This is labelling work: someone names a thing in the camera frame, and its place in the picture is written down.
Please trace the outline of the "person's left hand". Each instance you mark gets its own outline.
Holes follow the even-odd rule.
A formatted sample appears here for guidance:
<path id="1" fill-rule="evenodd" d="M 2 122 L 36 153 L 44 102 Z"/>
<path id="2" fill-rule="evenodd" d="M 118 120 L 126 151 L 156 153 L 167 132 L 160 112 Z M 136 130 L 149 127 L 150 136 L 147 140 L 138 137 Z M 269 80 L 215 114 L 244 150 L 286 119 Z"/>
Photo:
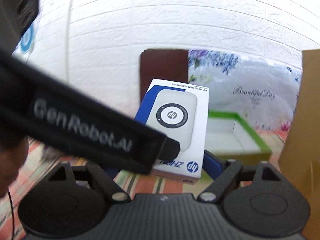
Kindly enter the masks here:
<path id="1" fill-rule="evenodd" d="M 17 179 L 28 156 L 28 137 L 1 141 L 1 199 Z"/>

